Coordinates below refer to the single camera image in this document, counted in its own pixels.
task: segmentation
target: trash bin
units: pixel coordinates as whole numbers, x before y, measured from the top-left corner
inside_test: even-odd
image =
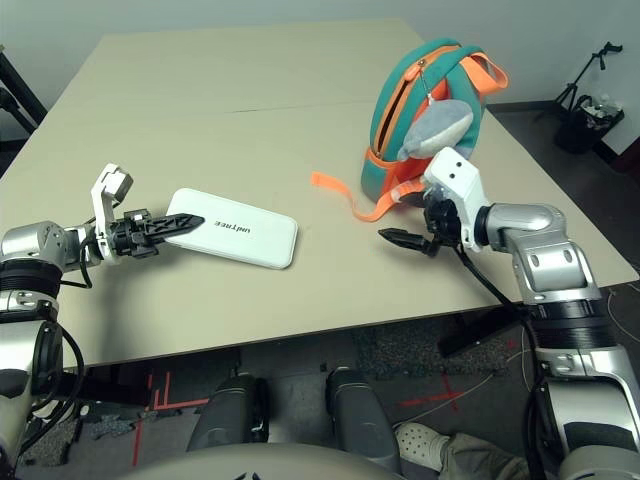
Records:
[[[585,153],[593,148],[620,120],[624,111],[618,105],[594,105],[588,95],[580,97],[567,120],[554,137],[556,145],[570,153]]]

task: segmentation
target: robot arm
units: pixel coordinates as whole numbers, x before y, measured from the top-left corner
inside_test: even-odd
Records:
[[[114,202],[124,200],[132,183],[128,173],[109,164],[91,189],[95,224],[92,219],[63,229],[45,221],[9,230],[2,239],[0,478],[12,478],[34,401],[56,393],[56,379],[62,373],[62,338],[70,339],[57,323],[60,286],[91,288],[88,267],[102,260],[115,265],[124,255],[157,255],[156,245],[166,237],[204,222],[188,214],[151,218],[147,210],[126,212],[116,220]],[[85,284],[62,280],[64,273],[78,269]]]
[[[581,447],[606,446],[623,457],[633,452],[630,465],[637,465],[638,383],[626,350],[615,342],[584,252],[567,237],[562,212],[549,205],[491,205],[478,170],[453,149],[438,153],[424,177],[431,185],[424,215],[433,240],[398,229],[381,235],[430,256],[440,246],[459,252],[490,246],[511,254],[536,344],[540,376],[533,403],[543,443],[559,460]],[[566,463],[564,478],[609,471],[598,455],[579,458],[593,461]]]

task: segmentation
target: white shoe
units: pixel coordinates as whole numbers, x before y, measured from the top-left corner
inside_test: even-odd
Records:
[[[396,439],[401,458],[436,472],[442,470],[442,449],[448,436],[421,423],[403,423],[396,429]]]

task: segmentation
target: table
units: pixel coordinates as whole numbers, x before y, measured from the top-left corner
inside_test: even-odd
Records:
[[[359,192],[379,89],[421,41],[394,19],[106,36],[2,179],[0,231],[91,217],[89,189],[107,162],[135,180],[120,213],[146,207],[162,215],[175,190],[191,187],[290,215],[300,228],[294,261],[282,271],[168,245],[158,257],[90,270],[92,290],[63,287],[59,296],[59,320],[86,362],[496,304],[451,252],[429,259],[376,233],[423,232],[418,209],[361,223],[342,197],[309,185],[321,170]],[[638,278],[488,112],[471,160],[492,200],[563,210],[601,286]],[[508,255],[474,260],[519,300]],[[65,359],[73,364],[68,352]]]

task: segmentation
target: teal backpack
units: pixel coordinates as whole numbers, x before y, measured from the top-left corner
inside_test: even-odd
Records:
[[[382,87],[373,112],[361,184],[377,203],[360,220],[376,221],[400,199],[424,190],[420,176],[446,146],[466,158],[478,139],[484,98],[508,85],[506,74],[479,47],[441,38],[409,52]],[[319,172],[313,185],[351,193]]]

